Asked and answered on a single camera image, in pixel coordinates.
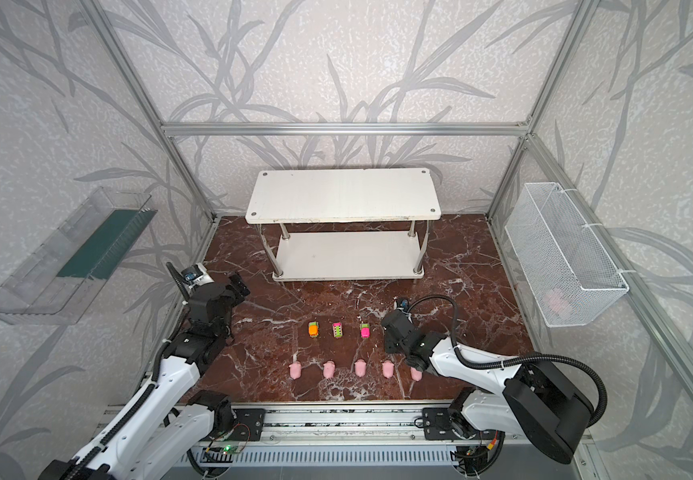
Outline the pink toy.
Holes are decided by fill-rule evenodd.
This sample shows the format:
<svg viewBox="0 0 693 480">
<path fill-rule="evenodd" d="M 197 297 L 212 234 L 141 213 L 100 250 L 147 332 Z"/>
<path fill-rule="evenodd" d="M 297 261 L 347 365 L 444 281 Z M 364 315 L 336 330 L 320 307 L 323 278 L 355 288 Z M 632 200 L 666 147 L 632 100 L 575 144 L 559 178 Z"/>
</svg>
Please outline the pink toy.
<svg viewBox="0 0 693 480">
<path fill-rule="evenodd" d="M 384 378 L 390 379 L 395 375 L 395 364 L 391 360 L 386 360 L 382 363 L 382 374 Z"/>
<path fill-rule="evenodd" d="M 416 370 L 416 368 L 411 368 L 411 376 L 412 380 L 419 382 L 423 379 L 423 372 L 420 370 Z"/>
<path fill-rule="evenodd" d="M 288 369 L 290 369 L 290 378 L 292 378 L 292 380 L 296 380 L 302 375 L 302 365 L 300 365 L 298 361 L 292 362 L 292 364 L 288 366 Z"/>
<path fill-rule="evenodd" d="M 334 361 L 327 361 L 322 364 L 322 376 L 326 379 L 332 379 L 334 378 L 334 374 L 336 373 L 336 364 L 334 364 Z"/>
<path fill-rule="evenodd" d="M 367 362 L 362 359 L 358 359 L 354 364 L 354 372 L 358 378 L 363 378 L 367 374 Z"/>
</svg>

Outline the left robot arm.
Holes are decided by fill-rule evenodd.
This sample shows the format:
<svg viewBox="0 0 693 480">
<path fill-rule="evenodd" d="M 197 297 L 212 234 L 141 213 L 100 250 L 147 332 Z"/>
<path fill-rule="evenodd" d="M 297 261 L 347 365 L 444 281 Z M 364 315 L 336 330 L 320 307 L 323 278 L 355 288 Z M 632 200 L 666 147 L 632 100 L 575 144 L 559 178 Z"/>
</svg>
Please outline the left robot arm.
<svg viewBox="0 0 693 480">
<path fill-rule="evenodd" d="M 233 273 L 224 283 L 200 264 L 168 272 L 186 306 L 186 324 L 177 325 L 158 348 L 150 377 L 132 399 L 71 460 L 54 460 L 42 479 L 160 479 L 204 439 L 220 439 L 236 429 L 230 398 L 200 391 L 176 407 L 208 371 L 232 338 L 232 312 L 250 289 Z"/>
</svg>

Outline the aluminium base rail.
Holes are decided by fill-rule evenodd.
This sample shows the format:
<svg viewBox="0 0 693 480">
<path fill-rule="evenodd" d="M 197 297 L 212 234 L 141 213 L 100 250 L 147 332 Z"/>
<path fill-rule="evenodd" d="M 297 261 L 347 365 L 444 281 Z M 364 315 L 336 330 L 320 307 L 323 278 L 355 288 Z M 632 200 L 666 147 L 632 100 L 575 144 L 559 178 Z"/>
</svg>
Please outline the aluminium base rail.
<svg viewBox="0 0 693 480">
<path fill-rule="evenodd" d="M 425 408 L 445 408 L 442 401 L 344 401 L 235 403 L 240 412 L 266 410 L 260 440 L 230 443 L 253 447 L 329 445 L 423 445 Z"/>
</svg>

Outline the pink object in basket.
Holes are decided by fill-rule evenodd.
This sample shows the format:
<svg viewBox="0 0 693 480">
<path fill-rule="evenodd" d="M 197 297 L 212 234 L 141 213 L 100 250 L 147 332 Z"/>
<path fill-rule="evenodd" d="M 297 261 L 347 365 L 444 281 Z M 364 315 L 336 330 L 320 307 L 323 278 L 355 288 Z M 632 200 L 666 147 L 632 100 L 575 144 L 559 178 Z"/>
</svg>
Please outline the pink object in basket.
<svg viewBox="0 0 693 480">
<path fill-rule="evenodd" d="M 550 310 L 564 320 L 568 320 L 573 312 L 573 306 L 566 300 L 564 292 L 558 289 L 552 289 L 545 295 L 546 304 Z"/>
</svg>

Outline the pink green toy car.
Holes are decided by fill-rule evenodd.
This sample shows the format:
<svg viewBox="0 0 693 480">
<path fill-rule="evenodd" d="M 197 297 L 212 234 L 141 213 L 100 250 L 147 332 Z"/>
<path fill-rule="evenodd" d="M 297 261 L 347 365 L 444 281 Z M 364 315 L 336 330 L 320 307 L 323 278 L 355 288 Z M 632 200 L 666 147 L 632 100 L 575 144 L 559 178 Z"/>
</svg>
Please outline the pink green toy car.
<svg viewBox="0 0 693 480">
<path fill-rule="evenodd" d="M 340 339 L 344 336 L 344 327 L 342 327 L 342 323 L 336 322 L 332 324 L 332 335 L 334 335 L 336 339 Z"/>
</svg>

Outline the clear plastic wall bin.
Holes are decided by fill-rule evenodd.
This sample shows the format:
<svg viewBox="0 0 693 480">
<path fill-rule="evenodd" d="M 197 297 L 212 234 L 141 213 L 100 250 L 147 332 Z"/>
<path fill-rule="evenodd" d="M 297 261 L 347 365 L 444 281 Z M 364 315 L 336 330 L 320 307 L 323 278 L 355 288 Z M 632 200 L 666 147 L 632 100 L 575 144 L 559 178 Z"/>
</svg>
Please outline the clear plastic wall bin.
<svg viewBox="0 0 693 480">
<path fill-rule="evenodd" d="M 96 188 L 0 286 L 0 321 L 78 323 L 157 213 L 150 193 Z"/>
</svg>

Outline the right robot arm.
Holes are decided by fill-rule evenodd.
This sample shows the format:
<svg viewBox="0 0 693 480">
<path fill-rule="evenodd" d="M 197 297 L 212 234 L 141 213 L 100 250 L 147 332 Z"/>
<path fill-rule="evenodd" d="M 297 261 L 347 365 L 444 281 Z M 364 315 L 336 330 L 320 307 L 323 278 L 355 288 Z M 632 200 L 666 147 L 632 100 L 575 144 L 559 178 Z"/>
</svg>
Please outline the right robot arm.
<svg viewBox="0 0 693 480">
<path fill-rule="evenodd" d="M 395 309 L 382 320 L 385 349 L 408 366 L 466 382 L 449 406 L 462 438 L 494 430 L 526 437 L 544 456 L 568 464 L 585 431 L 606 412 L 601 376 L 570 357 L 533 353 L 509 357 L 466 346 L 454 332 L 426 333 L 411 312 Z"/>
</svg>

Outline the pink toy rightmost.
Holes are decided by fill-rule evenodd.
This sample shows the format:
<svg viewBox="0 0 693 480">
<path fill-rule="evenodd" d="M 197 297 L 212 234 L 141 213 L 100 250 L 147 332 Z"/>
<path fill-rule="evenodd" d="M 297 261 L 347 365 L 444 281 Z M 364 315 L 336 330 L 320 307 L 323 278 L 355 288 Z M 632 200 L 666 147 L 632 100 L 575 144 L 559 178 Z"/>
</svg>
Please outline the pink toy rightmost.
<svg viewBox="0 0 693 480">
<path fill-rule="evenodd" d="M 411 376 L 412 380 L 419 382 L 423 379 L 423 372 L 420 370 L 416 370 L 416 368 L 411 368 Z"/>
</svg>

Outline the left orange toy car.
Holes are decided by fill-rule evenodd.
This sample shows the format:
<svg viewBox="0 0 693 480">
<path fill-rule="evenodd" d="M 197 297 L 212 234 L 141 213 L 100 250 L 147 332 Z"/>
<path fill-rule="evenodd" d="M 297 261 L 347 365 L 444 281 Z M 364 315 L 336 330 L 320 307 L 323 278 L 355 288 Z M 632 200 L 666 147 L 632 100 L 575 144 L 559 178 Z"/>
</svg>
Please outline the left orange toy car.
<svg viewBox="0 0 693 480">
<path fill-rule="evenodd" d="M 318 325 L 318 322 L 313 321 L 308 324 L 308 335 L 310 335 L 310 338 L 318 338 L 320 335 L 320 325 Z"/>
</svg>

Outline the white two-tier shelf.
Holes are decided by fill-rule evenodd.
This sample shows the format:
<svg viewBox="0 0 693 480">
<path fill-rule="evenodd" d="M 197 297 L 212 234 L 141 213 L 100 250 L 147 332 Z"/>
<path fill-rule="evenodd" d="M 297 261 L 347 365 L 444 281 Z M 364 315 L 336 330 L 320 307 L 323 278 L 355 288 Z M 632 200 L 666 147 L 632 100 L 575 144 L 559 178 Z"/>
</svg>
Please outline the white two-tier shelf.
<svg viewBox="0 0 693 480">
<path fill-rule="evenodd" d="M 262 233 L 280 226 L 277 248 L 264 242 L 274 280 L 402 280 L 424 276 L 432 225 L 442 209 L 430 169 L 331 169 L 263 171 L 246 222 Z M 290 232 L 292 224 L 406 222 L 400 231 Z"/>
</svg>

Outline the pink toy middle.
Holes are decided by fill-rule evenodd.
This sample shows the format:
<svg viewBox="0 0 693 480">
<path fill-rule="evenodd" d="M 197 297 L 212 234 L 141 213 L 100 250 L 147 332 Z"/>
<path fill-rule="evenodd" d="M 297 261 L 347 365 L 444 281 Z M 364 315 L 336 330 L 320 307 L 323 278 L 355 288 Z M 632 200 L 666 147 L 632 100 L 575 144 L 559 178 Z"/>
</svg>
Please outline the pink toy middle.
<svg viewBox="0 0 693 480">
<path fill-rule="evenodd" d="M 358 359 L 354 364 L 354 372 L 358 378 L 363 378 L 367 374 L 367 362 L 362 359 Z"/>
</svg>

